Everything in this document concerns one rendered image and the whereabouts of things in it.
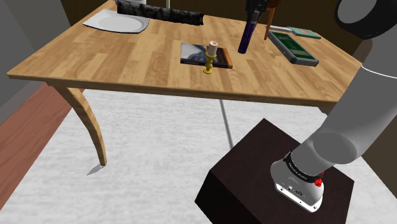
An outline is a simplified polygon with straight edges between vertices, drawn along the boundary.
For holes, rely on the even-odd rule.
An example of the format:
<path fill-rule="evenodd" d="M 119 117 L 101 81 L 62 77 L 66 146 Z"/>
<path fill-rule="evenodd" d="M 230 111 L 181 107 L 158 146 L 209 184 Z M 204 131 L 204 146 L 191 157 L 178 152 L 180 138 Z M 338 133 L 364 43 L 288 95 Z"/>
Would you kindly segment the purple bottle with grey cap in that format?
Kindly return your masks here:
<path fill-rule="evenodd" d="M 251 36 L 253 35 L 253 31 L 257 25 L 259 16 L 260 16 L 260 12 L 258 10 L 255 10 L 251 18 L 246 22 L 246 26 L 244 28 L 244 32 L 238 48 L 239 53 L 244 54 L 247 52 L 247 48 L 249 46 Z"/>

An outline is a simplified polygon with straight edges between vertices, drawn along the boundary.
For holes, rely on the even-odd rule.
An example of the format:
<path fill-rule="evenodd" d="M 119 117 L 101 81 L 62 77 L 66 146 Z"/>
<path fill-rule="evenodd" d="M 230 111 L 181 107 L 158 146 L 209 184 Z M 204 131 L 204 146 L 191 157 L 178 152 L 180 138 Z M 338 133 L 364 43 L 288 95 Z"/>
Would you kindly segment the grey metal pole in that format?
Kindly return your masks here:
<path fill-rule="evenodd" d="M 226 115 L 226 110 L 225 110 L 225 105 L 224 105 L 223 100 L 219 99 L 219 105 L 220 105 L 220 108 L 221 108 L 221 113 L 222 113 L 222 117 L 223 117 L 223 121 L 224 121 L 226 136 L 227 136 L 227 139 L 228 139 L 228 145 L 229 145 L 229 148 L 232 149 L 234 145 L 233 145 L 232 135 L 231 135 L 231 132 L 230 132 L 230 126 L 228 124 L 228 118 L 227 118 L 227 115 Z"/>

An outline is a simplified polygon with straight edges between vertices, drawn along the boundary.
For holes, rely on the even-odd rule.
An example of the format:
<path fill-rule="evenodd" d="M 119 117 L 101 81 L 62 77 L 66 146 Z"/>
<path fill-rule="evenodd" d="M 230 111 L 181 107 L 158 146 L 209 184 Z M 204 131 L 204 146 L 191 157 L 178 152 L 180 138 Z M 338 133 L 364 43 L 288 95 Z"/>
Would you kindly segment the dark picture book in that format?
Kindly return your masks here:
<path fill-rule="evenodd" d="M 207 63 L 208 46 L 191 43 L 181 43 L 180 63 L 204 66 Z M 217 47 L 216 58 L 212 61 L 213 67 L 232 69 L 233 64 L 225 48 Z"/>

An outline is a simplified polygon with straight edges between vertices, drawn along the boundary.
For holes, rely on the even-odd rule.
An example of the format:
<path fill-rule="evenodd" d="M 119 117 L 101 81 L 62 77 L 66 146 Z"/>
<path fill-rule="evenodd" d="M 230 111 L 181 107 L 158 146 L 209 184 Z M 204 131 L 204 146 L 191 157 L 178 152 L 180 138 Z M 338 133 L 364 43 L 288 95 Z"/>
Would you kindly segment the white plate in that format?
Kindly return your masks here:
<path fill-rule="evenodd" d="M 149 18 L 122 15 L 113 10 L 103 9 L 83 22 L 83 25 L 102 31 L 134 34 L 145 30 L 149 22 Z"/>

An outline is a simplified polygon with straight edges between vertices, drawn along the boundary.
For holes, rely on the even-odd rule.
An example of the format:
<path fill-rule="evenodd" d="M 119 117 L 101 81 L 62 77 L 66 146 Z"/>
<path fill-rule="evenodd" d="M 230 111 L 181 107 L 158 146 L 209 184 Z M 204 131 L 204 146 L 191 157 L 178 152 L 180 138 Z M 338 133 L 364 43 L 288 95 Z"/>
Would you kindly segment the white rug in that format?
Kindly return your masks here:
<path fill-rule="evenodd" d="M 0 224 L 210 224 L 195 204 L 228 151 L 216 99 L 86 90 L 108 163 L 68 113 L 0 210 Z M 324 121 L 315 107 L 223 100 L 238 143 L 267 119 L 303 141 Z"/>

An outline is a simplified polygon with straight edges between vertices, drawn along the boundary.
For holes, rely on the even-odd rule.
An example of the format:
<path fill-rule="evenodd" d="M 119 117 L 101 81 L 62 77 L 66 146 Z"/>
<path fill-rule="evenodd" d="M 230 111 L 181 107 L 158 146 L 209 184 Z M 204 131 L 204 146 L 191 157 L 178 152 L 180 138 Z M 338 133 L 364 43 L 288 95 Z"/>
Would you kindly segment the black furry roll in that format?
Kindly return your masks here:
<path fill-rule="evenodd" d="M 117 13 L 132 15 L 166 22 L 200 26 L 204 24 L 204 14 L 186 10 L 168 9 L 133 0 L 114 0 Z"/>

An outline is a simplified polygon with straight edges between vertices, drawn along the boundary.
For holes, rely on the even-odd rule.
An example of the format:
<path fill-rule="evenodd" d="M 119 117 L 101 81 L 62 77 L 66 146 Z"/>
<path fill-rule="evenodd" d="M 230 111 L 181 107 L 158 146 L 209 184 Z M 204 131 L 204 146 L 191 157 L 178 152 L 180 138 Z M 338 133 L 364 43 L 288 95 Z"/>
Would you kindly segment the teal book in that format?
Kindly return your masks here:
<path fill-rule="evenodd" d="M 312 38 L 312 39 L 321 39 L 321 36 L 318 35 L 317 33 L 308 30 L 308 29 L 301 29 L 301 28 L 296 28 L 296 27 L 289 27 L 291 29 L 291 32 L 295 36 L 301 36 L 301 37 L 306 37 L 306 38 Z"/>

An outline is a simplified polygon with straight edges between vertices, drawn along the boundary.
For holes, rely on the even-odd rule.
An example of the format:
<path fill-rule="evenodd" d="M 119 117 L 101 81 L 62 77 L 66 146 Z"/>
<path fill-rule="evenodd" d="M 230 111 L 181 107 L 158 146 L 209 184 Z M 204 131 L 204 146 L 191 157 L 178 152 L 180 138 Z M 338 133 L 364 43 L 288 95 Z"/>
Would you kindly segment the green flat box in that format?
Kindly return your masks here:
<path fill-rule="evenodd" d="M 316 67 L 319 61 L 305 48 L 297 43 L 289 34 L 269 32 L 268 39 L 292 64 Z"/>

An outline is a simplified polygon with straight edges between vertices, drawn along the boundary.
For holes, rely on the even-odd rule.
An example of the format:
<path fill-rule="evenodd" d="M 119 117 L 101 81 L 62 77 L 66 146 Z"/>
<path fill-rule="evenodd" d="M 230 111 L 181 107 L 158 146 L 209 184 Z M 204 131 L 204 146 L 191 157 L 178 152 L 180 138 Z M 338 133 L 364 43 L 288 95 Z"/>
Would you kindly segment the yellow candlestick with beige candle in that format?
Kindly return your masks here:
<path fill-rule="evenodd" d="M 205 68 L 203 69 L 205 74 L 212 74 L 212 62 L 216 58 L 217 49 L 218 43 L 216 41 L 210 41 L 206 53 L 207 61 L 205 63 Z"/>

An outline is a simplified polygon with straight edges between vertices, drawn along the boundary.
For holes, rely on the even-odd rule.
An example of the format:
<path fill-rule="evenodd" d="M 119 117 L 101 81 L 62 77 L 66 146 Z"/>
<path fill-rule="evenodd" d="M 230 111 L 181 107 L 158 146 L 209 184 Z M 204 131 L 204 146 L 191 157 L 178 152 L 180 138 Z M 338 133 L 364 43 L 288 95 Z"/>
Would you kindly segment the dark robot stand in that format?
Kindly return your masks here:
<path fill-rule="evenodd" d="M 195 203 L 212 224 L 347 224 L 354 181 L 334 167 L 314 213 L 276 191 L 270 166 L 298 145 L 263 119 L 210 169 Z"/>

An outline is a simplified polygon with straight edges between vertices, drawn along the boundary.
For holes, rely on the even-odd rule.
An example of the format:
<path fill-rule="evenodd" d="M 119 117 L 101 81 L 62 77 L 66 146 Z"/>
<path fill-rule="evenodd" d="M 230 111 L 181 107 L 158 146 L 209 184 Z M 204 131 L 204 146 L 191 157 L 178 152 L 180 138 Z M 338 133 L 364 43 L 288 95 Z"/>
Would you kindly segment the wooden table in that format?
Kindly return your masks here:
<path fill-rule="evenodd" d="M 266 102 L 330 109 L 361 64 L 326 39 L 297 37 L 319 64 L 284 58 L 257 25 L 245 54 L 237 52 L 244 22 L 205 16 L 201 26 L 151 20 L 139 34 L 100 31 L 78 23 L 8 72 L 11 79 L 44 81 L 73 107 L 87 128 L 102 165 L 106 152 L 99 124 L 82 89 Z M 182 43 L 216 41 L 231 69 L 182 64 Z"/>

